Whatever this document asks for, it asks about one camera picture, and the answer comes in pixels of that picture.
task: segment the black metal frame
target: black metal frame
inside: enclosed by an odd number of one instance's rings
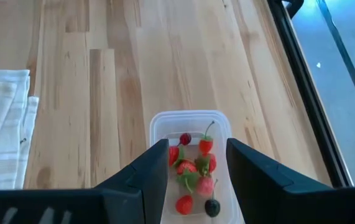
[[[302,7],[304,0],[284,0],[286,2],[289,2],[287,5],[287,11],[289,13],[289,16],[291,18],[294,17],[297,11]]]
[[[354,187],[332,189],[237,139],[226,158],[246,224],[355,224]]]
[[[93,189],[0,190],[0,223],[160,223],[168,149],[161,139]]]
[[[351,186],[349,174],[344,165],[343,158],[339,153],[338,145],[334,140],[328,119],[326,118],[310,72],[303,58],[302,51],[296,40],[295,33],[292,30],[290,18],[285,12],[282,0],[267,1],[286,51],[289,64],[295,76],[331,182],[334,187]],[[302,6],[303,0],[289,0],[289,2],[290,4],[287,10],[289,16],[293,17]]]

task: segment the plastic container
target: plastic container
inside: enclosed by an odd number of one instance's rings
[[[220,202],[221,211],[215,218],[210,218],[205,213],[205,198],[193,194],[193,212],[190,215],[181,215],[175,209],[176,201],[183,195],[189,194],[188,190],[176,182],[176,173],[169,170],[169,180],[165,196],[164,209],[161,223],[242,223],[241,210],[231,185],[226,161],[226,141],[231,137],[231,127],[219,111],[166,111],[154,116],[150,124],[150,145],[160,139],[169,139],[171,146],[179,143],[182,133],[190,133],[191,143],[185,149],[186,157],[194,159],[198,155],[198,143],[208,125],[214,121],[208,134],[213,137],[213,153],[217,160],[217,167],[212,173],[218,183],[214,189],[214,197]]]

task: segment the red cherry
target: red cherry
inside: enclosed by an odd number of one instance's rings
[[[191,134],[190,133],[184,133],[180,136],[180,143],[183,146],[188,145],[191,142]]]

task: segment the wooden floor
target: wooden floor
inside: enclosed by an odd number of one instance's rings
[[[330,184],[266,0],[3,0],[0,69],[22,68],[40,96],[26,188],[92,187],[155,114],[197,109]]]

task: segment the strawberry stem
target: strawberry stem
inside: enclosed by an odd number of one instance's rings
[[[206,134],[208,133],[208,130],[209,130],[210,126],[212,126],[212,124],[214,124],[214,121],[212,121],[212,123],[209,124],[208,128],[205,131],[205,136],[203,138],[206,139]]]
[[[187,178],[185,179],[185,186],[187,187],[187,189],[190,191],[190,193],[192,194],[192,190],[190,188],[190,186],[188,185],[188,181]]]

